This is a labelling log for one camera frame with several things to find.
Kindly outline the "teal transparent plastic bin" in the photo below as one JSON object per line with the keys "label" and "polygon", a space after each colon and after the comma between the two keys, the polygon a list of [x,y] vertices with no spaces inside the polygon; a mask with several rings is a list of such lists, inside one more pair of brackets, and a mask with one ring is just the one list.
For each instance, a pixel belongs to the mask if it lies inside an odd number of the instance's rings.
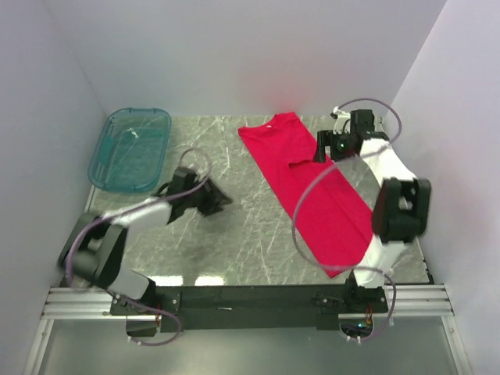
{"label": "teal transparent plastic bin", "polygon": [[124,194],[144,193],[159,181],[172,120],[168,112],[124,108],[105,122],[87,170],[96,188]]}

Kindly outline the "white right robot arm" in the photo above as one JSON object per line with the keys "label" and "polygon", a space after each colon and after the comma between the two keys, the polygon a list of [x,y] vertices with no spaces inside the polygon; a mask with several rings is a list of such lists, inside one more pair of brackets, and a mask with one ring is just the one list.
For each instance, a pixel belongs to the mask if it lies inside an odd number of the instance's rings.
{"label": "white right robot arm", "polygon": [[345,307],[359,312],[370,303],[367,288],[382,286],[397,258],[426,230],[431,183],[403,164],[389,137],[376,130],[372,110],[346,112],[335,108],[331,116],[341,129],[317,132],[313,161],[325,163],[331,159],[338,163],[358,156],[380,185],[371,218],[372,240],[353,271],[357,284],[343,292]]}

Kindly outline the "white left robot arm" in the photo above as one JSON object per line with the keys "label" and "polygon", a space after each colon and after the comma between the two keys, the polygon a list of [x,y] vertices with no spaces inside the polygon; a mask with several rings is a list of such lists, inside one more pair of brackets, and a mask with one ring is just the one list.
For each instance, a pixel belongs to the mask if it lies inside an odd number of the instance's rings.
{"label": "white left robot arm", "polygon": [[66,282],[79,277],[91,285],[128,298],[135,312],[146,314],[158,304],[152,279],[122,266],[126,247],[142,232],[164,227],[196,209],[203,216],[223,211],[233,200],[210,177],[179,166],[172,179],[137,204],[103,213],[84,212],[58,258]]}

